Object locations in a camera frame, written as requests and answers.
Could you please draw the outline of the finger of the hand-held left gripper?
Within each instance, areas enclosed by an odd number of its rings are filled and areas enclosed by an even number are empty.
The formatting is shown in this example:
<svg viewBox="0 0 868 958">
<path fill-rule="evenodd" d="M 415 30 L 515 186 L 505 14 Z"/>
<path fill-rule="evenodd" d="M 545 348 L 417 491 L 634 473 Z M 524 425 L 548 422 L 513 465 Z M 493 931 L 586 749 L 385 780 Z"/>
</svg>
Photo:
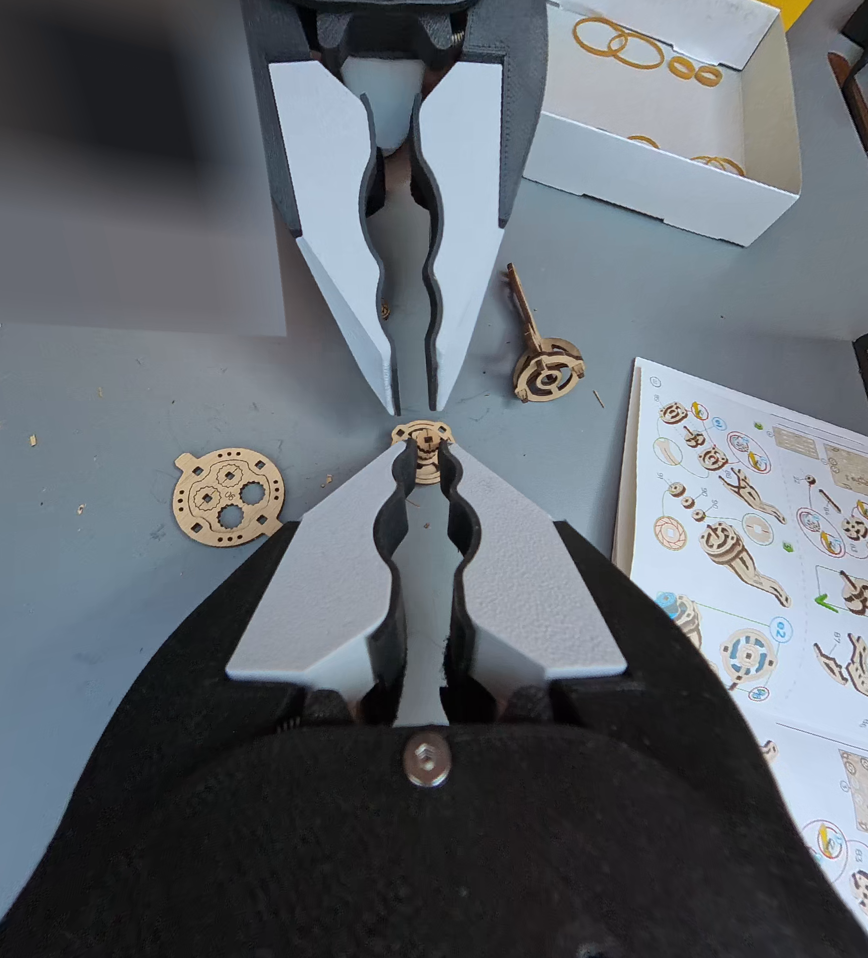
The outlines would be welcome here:
<svg viewBox="0 0 868 958">
<path fill-rule="evenodd" d="M 502 66 L 459 61 L 416 103 L 413 161 L 428 192 L 429 404 L 443 410 L 461 372 L 496 262 Z"/>
<path fill-rule="evenodd" d="M 299 246 L 356 363 L 391 415 L 396 362 L 380 319 L 383 266 L 365 229 L 371 106 L 314 60 L 268 66 L 300 218 Z"/>
</svg>

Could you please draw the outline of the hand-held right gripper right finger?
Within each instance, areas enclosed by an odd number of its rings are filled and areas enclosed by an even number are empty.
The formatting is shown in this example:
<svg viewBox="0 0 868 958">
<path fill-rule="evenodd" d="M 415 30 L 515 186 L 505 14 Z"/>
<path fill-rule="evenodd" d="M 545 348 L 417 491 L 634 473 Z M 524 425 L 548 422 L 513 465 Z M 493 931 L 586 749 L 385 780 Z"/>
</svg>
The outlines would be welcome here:
<svg viewBox="0 0 868 958">
<path fill-rule="evenodd" d="M 451 723 L 493 721 L 523 687 L 627 669 L 544 509 L 452 443 L 440 446 L 440 488 L 462 555 L 440 689 Z"/>
</svg>

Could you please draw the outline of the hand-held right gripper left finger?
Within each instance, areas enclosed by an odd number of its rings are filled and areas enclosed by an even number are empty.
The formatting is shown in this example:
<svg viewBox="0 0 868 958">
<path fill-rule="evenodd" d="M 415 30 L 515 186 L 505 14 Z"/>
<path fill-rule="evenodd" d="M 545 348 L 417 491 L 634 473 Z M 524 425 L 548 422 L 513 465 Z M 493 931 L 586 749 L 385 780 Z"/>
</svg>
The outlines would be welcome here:
<svg viewBox="0 0 868 958">
<path fill-rule="evenodd" d="M 334 690 L 392 724 L 406 666 L 400 574 L 414 443 L 397 443 L 301 520 L 227 663 L 229 678 Z"/>
</svg>

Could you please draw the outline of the round wooden hub assembly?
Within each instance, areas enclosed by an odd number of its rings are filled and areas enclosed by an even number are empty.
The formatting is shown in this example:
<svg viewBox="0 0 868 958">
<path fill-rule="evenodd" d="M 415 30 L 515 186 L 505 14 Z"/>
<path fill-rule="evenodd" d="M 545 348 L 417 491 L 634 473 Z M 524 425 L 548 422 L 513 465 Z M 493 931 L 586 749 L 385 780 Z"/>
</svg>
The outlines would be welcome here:
<svg viewBox="0 0 868 958">
<path fill-rule="evenodd" d="M 443 422 L 417 420 L 398 425 L 391 434 L 391 445 L 413 440 L 417 447 L 416 484 L 440 483 L 438 449 L 444 442 L 454 443 L 450 427 Z"/>
</svg>

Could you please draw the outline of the white cardboard box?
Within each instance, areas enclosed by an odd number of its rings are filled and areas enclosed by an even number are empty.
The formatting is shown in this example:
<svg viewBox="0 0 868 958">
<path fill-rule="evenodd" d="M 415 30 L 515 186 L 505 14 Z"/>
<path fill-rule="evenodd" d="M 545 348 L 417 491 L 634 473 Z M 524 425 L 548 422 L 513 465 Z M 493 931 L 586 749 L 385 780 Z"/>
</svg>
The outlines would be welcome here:
<svg viewBox="0 0 868 958">
<path fill-rule="evenodd" d="M 750 246 L 799 198 L 786 31 L 746 1 L 549 2 L 525 176 Z"/>
</svg>

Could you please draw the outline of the round wooden gear-cutout plate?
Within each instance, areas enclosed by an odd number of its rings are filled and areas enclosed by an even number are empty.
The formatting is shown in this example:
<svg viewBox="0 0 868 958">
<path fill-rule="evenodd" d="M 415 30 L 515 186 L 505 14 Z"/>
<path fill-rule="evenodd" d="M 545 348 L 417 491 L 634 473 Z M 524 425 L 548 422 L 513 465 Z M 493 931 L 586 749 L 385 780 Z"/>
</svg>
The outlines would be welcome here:
<svg viewBox="0 0 868 958">
<path fill-rule="evenodd" d="M 196 457 L 181 453 L 174 514 L 181 531 L 211 547 L 247 544 L 282 526 L 284 481 L 274 461 L 251 449 L 227 448 Z"/>
</svg>

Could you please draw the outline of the illustrated instruction booklet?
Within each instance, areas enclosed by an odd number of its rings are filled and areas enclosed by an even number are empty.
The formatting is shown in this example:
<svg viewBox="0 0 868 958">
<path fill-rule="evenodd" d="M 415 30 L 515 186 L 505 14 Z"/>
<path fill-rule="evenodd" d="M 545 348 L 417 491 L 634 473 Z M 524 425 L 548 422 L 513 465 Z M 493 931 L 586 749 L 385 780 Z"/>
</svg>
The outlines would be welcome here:
<svg viewBox="0 0 868 958">
<path fill-rule="evenodd" d="M 868 438 L 637 358 L 613 545 L 868 935 Z"/>
</svg>

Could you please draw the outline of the brown handled tool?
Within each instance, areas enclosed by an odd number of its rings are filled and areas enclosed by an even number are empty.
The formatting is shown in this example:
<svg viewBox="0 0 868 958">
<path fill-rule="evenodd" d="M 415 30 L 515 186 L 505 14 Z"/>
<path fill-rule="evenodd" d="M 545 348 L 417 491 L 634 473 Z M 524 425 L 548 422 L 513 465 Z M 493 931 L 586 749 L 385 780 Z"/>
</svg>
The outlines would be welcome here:
<svg viewBox="0 0 868 958">
<path fill-rule="evenodd" d="M 868 105 L 851 74 L 851 65 L 846 57 L 830 52 L 827 59 L 868 160 Z"/>
</svg>

